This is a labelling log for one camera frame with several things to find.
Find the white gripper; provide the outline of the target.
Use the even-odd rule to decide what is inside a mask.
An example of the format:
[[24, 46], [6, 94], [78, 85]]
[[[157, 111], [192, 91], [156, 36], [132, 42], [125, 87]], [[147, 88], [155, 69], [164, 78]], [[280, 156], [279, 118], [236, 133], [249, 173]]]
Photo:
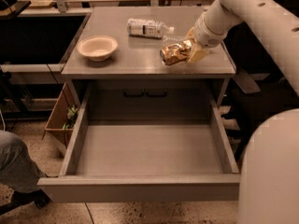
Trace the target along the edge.
[[213, 32], [206, 25], [205, 18], [204, 12], [195, 22], [194, 28], [192, 27], [185, 36], [187, 40], [191, 40], [192, 44], [186, 63], [197, 63], [203, 60], [209, 53], [208, 48], [217, 47], [227, 36], [226, 32]]

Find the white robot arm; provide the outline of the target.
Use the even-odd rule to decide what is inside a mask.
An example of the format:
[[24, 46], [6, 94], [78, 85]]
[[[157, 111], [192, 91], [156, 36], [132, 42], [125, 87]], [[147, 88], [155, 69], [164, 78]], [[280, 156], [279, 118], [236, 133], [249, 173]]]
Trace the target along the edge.
[[299, 224], [299, 0], [215, 0], [195, 24], [238, 67], [229, 97], [242, 131], [238, 224]]

